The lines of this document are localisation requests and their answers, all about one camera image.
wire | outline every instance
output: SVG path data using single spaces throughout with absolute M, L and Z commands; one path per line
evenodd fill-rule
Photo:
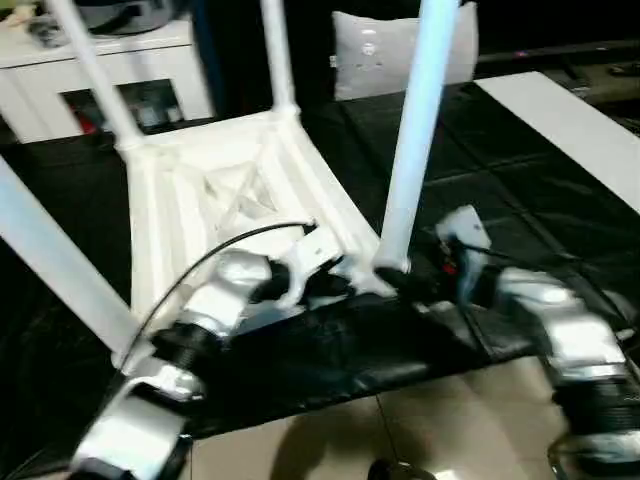
M 272 230 L 279 230 L 279 229 L 282 229 L 282 228 L 292 228 L 292 227 L 302 227 L 302 228 L 304 228 L 306 230 L 306 229 L 313 229 L 316 226 L 313 225 L 313 224 L 302 223 L 302 222 L 287 222 L 287 223 L 276 223 L 276 224 L 273 224 L 273 225 L 267 225 L 266 227 L 256 228 L 254 230 L 250 230 L 248 232 L 245 232 L 245 233 L 237 235 L 237 236 L 235 236 L 233 238 L 230 238 L 229 240 L 227 240 L 227 241 L 219 244 L 218 246 L 212 248 L 207 253 L 202 255 L 202 257 L 200 257 L 198 260 L 196 260 L 196 262 L 194 262 L 189 268 L 187 268 L 185 270 L 185 272 L 182 275 L 180 275 L 175 282 L 173 282 L 171 287 L 169 287 L 169 289 L 165 292 L 165 294 L 162 296 L 162 298 L 155 304 L 155 306 L 147 314 L 147 316 L 145 317 L 144 321 L 142 322 L 142 325 L 140 326 L 140 328 L 136 332 L 136 335 L 133 337 L 133 340 L 131 341 L 131 345 L 129 345 L 129 348 L 128 348 L 127 352 L 125 353 L 124 357 L 122 358 L 122 362 L 120 364 L 120 368 L 114 374 L 114 377 L 113 377 L 112 381 L 110 382 L 110 385 L 113 385 L 115 382 L 117 382 L 119 375 L 122 373 L 122 370 L 124 369 L 124 367 L 126 366 L 127 362 L 129 361 L 129 359 L 131 357 L 131 353 L 133 352 L 134 347 L 140 341 L 140 337 L 142 337 L 142 334 L 143 334 L 144 330 L 147 328 L 147 326 L 149 325 L 151 320 L 153 320 L 153 318 L 155 317 L 156 313 L 158 313 L 160 308 L 166 303 L 166 301 L 176 291 L 176 289 L 180 285 L 182 285 L 184 280 L 189 275 L 191 275 L 198 267 L 200 267 L 204 262 L 209 260 L 211 257 L 216 255 L 217 253 L 220 253 L 225 248 L 228 248 L 231 245 L 233 245 L 235 243 L 238 243 L 238 242 L 240 242 L 242 240 L 245 240 L 245 239 L 247 239 L 249 237 L 254 237 L 256 235 L 260 235 L 262 233 L 270 232 Z M 109 393 L 111 390 L 112 390 L 112 388 L 108 388 L 107 389 L 107 393 Z

tile floor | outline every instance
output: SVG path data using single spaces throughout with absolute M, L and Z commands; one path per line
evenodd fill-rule
M 394 457 L 439 480 L 552 480 L 550 396 L 521 359 L 201 441 L 182 480 L 365 480 Z

white cabinet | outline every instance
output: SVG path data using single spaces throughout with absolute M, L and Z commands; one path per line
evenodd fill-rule
M 147 34 L 98 39 L 96 51 L 113 84 L 167 80 L 184 119 L 207 118 L 213 109 L 190 28 L 188 19 L 175 20 Z M 22 35 L 0 30 L 0 114 L 23 143 L 81 135 L 63 94 L 90 83 L 72 50 L 41 49 Z

